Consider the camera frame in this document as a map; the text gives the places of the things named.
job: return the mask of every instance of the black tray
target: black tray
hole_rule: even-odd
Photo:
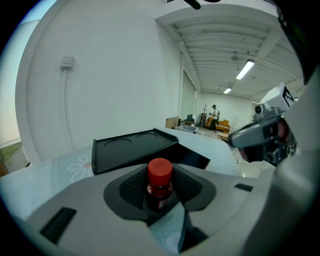
[[[140,163],[150,156],[178,144],[176,136],[152,129],[132,134],[93,140],[91,165],[94,175]]]

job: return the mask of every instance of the flower decal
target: flower decal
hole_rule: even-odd
[[[67,171],[74,172],[71,177],[71,183],[92,176],[91,157],[89,158],[86,154],[81,154],[79,155],[78,160],[79,163],[70,164],[66,168]]]

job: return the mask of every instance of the table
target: table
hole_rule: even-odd
[[[241,176],[228,145],[221,140],[176,129],[159,129],[177,136],[181,145],[210,159],[205,168],[207,171]],[[26,220],[39,206],[70,184],[92,177],[91,153],[92,146],[88,146],[1,177],[0,194],[10,213]],[[154,238],[170,253],[178,252],[183,219],[184,208],[178,203],[149,227]]]
[[[218,134],[218,138],[217,138],[218,140],[220,139],[224,142],[228,142],[228,134],[223,132],[217,132],[217,134]]]

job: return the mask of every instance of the ceiling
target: ceiling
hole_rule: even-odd
[[[230,87],[230,95],[259,101],[281,82],[294,97],[304,90],[298,58],[278,27],[228,15],[189,18],[169,26],[177,35],[173,39],[186,49],[203,92],[223,93]],[[236,80],[247,60],[255,65]]]

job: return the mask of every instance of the orange sofa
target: orange sofa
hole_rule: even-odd
[[[212,117],[209,117],[209,119],[205,122],[205,126],[210,128],[211,122],[212,122]],[[215,128],[219,131],[229,132],[230,130],[229,120],[219,121],[219,125],[216,124]]]

